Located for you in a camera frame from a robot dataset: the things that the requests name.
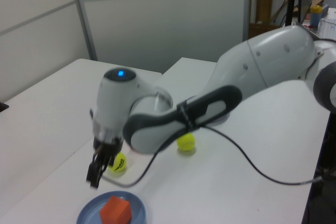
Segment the black cable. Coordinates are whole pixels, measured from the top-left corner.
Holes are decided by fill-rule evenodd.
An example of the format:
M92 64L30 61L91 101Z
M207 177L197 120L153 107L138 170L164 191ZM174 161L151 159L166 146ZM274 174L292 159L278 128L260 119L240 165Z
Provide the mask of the black cable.
M281 4L280 8L279 8L279 11L277 13L277 15L275 16L274 20L273 20L273 23L275 23L275 20L277 19L277 17L279 16L279 13L280 11L282 10L282 8L285 6L285 2L286 0L283 0L283 3Z
M282 22L284 22L286 16L287 16L287 13L283 16L283 18L282 18L282 20L281 20L281 22L280 22L279 27L282 27L282 26L283 26L283 23L282 23Z
M203 128L206 128L208 130L211 130L213 132L216 132L217 134L221 135L222 137L226 138L227 140L229 140L231 143L233 143L239 150L240 152L245 156L245 158L247 159L247 161L250 163L250 165L263 177L267 178L268 180L270 181L273 181L277 184L281 184L281 185L287 185L287 186L300 186L300 185L305 185L305 184L309 184L309 183L315 183L315 182L319 182L322 180L322 177L319 176L319 177L316 177L314 179L311 179L311 180L308 180L308 181L303 181L303 182L296 182L296 183L288 183L288 182L282 182L282 181L279 181L279 180L276 180L276 179L273 179L269 176L267 176L266 174L264 174L262 171L260 171L253 163L252 161L249 159L249 157L246 155L246 153L243 151L243 149L235 142L233 141L229 136L225 135L224 133L214 129L214 128L211 128L211 127L208 127L208 126L202 126Z
M296 183L289 183L289 182L282 182L282 181L279 181L279 180L276 180L276 179L273 179L269 176L267 176L266 174L264 174L262 171L260 171L254 164L253 162L250 160L250 158L247 156L247 154L243 151L243 149L232 139L230 138L229 136L227 136L226 134L214 129L214 128L211 128L209 126L201 126L202 128L205 128L205 129L208 129L210 131L213 131L219 135L221 135L222 137L226 138L227 140L229 140L232 144L234 144L239 150L240 152L245 156L245 158L247 159L247 161L250 163L250 165L263 177L265 177L266 179L274 182L274 183L277 183L277 184L281 184L281 185L287 185L287 186L301 186L301 185L306 185L306 184L309 184L309 183L316 183L316 182L320 182L322 181L322 176L319 176L319 177L316 177L314 179L311 179L311 180L308 180L308 181L303 181L303 182L296 182ZM140 182L140 180L142 180L142 178L146 175L146 173L148 172L149 168L151 167L153 161L155 160L156 156L158 155L158 153L161 151L162 147L165 145L166 143L164 142L160 148L154 153L153 157L151 158L151 160L149 161L147 167L145 168L144 172L141 174L141 176L134 182L130 183L130 184L123 184L123 183L120 183L120 182L117 182L109 177L105 177L105 176L102 176L101 178L116 185L116 186L120 186L120 187L124 187L124 188L128 188L128 187L132 187L134 185L136 185L138 182ZM330 179L330 180L333 180L334 177L330 175L330 173L332 173L334 170L336 170L336 167L330 169L327 173L324 174L324 176L327 178L327 179Z
M326 23L328 23L328 24L331 24L331 25L336 25L335 23L332 23L332 22L328 22L328 21L325 21L325 20L321 20L322 22L326 22Z
M159 153L160 149L161 148L159 148L159 150L154 153L152 159L149 161L149 163L148 163L145 171L141 174L141 176L136 181L134 181L134 182L132 182L130 184L123 184L123 183L117 182L117 181L115 181L113 179L110 179L109 177L105 177L105 176L102 176L101 178L104 179L104 180L106 180L106 181L108 181L108 182L110 182L110 183L112 183L112 184L114 184L114 185L116 185L116 186L120 186L120 187L124 187L124 188L132 187L132 186L136 185L140 180L142 180L143 176L145 176L145 174L147 173L149 167L151 167L154 159L156 158L157 154Z

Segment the red block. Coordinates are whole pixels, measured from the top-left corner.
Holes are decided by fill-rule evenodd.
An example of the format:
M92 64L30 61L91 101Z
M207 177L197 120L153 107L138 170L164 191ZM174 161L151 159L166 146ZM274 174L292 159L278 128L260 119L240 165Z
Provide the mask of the red block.
M112 196L99 211L102 224L127 224L132 218L127 200Z

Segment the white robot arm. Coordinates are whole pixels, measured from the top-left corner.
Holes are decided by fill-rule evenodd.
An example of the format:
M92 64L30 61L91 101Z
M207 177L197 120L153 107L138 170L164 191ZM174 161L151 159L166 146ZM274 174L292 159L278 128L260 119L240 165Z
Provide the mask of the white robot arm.
M286 80L305 80L316 100L336 112L336 43L313 41L299 26L245 41L222 55L197 96L172 108L170 95L129 69L108 71L93 116L94 148L87 180L98 187L123 139L141 153L156 153L201 126L221 121L242 100Z

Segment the tennis ball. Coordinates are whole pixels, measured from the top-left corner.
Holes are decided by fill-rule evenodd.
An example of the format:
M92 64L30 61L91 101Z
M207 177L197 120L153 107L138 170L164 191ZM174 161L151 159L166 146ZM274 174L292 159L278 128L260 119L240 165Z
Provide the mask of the tennis ball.
M114 159L113 166L109 165L109 170L112 172L120 172L124 170L125 167L126 167L126 156L122 152L119 152Z
M193 134L187 133L187 134L179 137L176 140L176 143L182 151L185 151L185 152L190 151L195 146L195 138L194 138Z

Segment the white table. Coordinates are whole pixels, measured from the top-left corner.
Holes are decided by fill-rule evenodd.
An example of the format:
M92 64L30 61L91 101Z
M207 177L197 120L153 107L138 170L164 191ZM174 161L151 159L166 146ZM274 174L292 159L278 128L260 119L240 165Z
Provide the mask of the white table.
M0 217L92 138L89 109L113 67L76 60L6 102L9 109L0 113ZM161 76L135 71L148 82Z
M184 59L157 82L175 104L197 94L215 64ZM285 82L242 102L217 127L246 151L267 175L296 182L313 177L329 112L305 84ZM196 153L181 155L175 143L158 155L148 174L128 191L138 195L147 223L301 223L310 185L274 184L247 163L228 141L206 130L194 132ZM127 172L115 179L130 182L150 156L122 150ZM97 190L85 183L92 140L76 151L0 219L0 223L75 223L95 196L122 190L102 180Z

